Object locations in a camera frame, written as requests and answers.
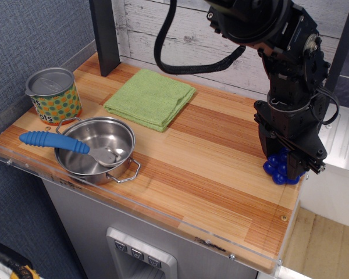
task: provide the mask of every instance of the white wooden wall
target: white wooden wall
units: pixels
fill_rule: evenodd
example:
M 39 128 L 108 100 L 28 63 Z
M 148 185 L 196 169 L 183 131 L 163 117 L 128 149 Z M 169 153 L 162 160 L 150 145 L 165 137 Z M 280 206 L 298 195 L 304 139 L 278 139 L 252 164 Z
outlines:
M 349 0 L 296 0 L 318 24 L 325 59 L 332 62 L 349 11 Z M 169 0 L 112 0 L 120 60 L 134 66 L 161 70 L 154 61 L 154 43 L 169 9 Z M 217 62 L 238 45 L 213 32 L 203 0 L 178 0 L 177 12 L 162 51 L 170 65 L 205 65 Z M 266 99 L 269 81 L 256 50 L 221 72 L 184 75 L 182 79 L 254 99 Z

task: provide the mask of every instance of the black pole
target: black pole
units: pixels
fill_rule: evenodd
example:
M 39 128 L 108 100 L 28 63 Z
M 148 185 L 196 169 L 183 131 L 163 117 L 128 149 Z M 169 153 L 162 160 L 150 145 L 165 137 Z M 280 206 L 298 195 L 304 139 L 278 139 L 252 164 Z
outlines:
M 89 0 L 101 75 L 120 64 L 111 0 Z
M 349 51 L 349 14 L 344 25 L 343 33 L 341 34 L 341 37 L 340 37 L 340 41 L 337 46 L 335 56 L 332 61 L 330 76 L 326 82 L 326 88 L 332 92 L 334 91 L 337 84 L 337 80 L 340 77 L 340 73 L 343 68 L 348 51 Z

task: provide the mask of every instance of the folded towel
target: folded towel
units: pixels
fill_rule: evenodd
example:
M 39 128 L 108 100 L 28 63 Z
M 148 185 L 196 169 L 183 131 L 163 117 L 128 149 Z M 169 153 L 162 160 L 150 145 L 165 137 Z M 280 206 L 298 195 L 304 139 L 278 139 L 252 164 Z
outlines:
M 142 69 L 105 102 L 104 108 L 163 132 L 194 92 L 195 88 L 186 83 Z

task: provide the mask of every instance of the metal spoon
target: metal spoon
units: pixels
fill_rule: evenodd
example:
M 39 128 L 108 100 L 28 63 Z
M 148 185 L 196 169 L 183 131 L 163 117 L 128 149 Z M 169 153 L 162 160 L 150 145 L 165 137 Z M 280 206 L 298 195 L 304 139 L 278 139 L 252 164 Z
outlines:
M 25 144 L 40 147 L 55 147 L 73 152 L 88 154 L 104 167 L 114 167 L 127 158 L 128 152 L 110 147 L 90 148 L 87 144 L 66 135 L 54 134 L 44 131 L 27 132 L 19 136 Z

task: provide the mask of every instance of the tin can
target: tin can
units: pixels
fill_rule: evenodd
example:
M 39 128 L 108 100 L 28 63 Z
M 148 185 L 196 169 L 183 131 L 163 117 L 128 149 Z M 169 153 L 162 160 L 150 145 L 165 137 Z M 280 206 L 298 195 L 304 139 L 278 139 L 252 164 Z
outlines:
M 26 81 L 26 94 L 31 97 L 40 119 L 49 125 L 77 117 L 82 110 L 74 74 L 63 68 L 34 73 Z

